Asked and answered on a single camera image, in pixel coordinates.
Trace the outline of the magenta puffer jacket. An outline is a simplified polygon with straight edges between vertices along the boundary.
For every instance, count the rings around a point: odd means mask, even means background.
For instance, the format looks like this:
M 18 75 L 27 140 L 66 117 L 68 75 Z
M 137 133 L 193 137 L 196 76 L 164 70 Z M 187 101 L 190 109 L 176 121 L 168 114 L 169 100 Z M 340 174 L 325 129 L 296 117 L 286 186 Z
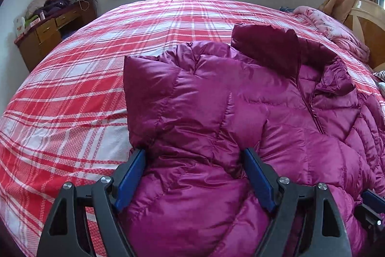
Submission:
M 236 25 L 230 44 L 126 57 L 129 140 L 148 167 L 123 228 L 138 256 L 252 256 L 269 220 L 241 166 L 254 149 L 300 185 L 326 183 L 352 254 L 367 189 L 384 194 L 384 114 L 343 60 L 292 30 Z

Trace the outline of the red plaid bed sheet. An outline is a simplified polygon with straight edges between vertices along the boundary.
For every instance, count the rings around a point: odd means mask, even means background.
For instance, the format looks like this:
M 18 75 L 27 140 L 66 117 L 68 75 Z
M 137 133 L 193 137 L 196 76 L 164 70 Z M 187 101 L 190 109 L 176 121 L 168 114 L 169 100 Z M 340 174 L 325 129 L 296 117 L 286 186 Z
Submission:
M 147 0 L 122 5 L 60 43 L 1 115 L 1 250 L 35 256 L 62 184 L 90 183 L 129 152 L 123 62 L 194 40 L 230 42 L 236 23 L 293 29 L 339 54 L 357 88 L 384 98 L 371 70 L 306 17 L 227 0 Z

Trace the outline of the grey patterned pillow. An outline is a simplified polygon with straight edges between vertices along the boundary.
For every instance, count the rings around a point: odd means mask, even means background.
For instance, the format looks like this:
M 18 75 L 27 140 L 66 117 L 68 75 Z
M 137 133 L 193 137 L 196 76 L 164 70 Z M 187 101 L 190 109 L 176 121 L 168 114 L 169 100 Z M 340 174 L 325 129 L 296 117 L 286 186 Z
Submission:
M 380 94 L 385 97 L 385 70 L 374 72 L 373 76 L 377 80 L 377 88 L 380 91 Z

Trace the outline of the pink folded blanket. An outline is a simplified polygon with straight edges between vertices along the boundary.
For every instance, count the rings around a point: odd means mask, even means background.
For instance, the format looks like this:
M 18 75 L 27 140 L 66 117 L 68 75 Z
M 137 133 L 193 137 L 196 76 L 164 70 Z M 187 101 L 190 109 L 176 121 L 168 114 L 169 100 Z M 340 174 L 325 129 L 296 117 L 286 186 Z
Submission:
M 294 14 L 305 16 L 331 42 L 363 63 L 368 63 L 370 49 L 353 32 L 327 14 L 312 7 L 299 6 Z

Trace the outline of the wooden bed headboard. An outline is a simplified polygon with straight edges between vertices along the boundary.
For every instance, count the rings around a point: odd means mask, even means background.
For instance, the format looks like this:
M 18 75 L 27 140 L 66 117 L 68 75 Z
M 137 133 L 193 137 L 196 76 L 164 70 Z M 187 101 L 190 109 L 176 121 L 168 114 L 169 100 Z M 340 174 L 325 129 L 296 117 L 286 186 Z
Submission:
M 355 0 L 344 24 L 370 50 L 367 64 L 375 72 L 384 70 L 385 10 L 369 0 Z

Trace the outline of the brown wooden desk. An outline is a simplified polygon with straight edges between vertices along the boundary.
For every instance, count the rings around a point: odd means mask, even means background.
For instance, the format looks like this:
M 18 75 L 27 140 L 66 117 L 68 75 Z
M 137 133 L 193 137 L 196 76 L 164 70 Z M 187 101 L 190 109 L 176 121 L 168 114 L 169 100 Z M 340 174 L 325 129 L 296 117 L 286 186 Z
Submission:
M 28 71 L 58 44 L 97 18 L 95 0 L 79 0 L 31 27 L 15 40 Z

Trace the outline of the clutter pile on desk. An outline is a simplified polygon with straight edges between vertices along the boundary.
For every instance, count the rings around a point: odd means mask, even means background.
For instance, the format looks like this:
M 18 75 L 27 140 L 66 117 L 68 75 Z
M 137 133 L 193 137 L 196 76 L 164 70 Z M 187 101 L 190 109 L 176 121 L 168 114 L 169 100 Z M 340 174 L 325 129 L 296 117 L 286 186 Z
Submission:
M 55 12 L 66 8 L 75 0 L 33 0 L 27 6 L 25 12 L 14 19 L 14 28 L 16 36 L 24 34 L 33 21 L 37 18 L 42 20 L 42 16 L 46 19 Z

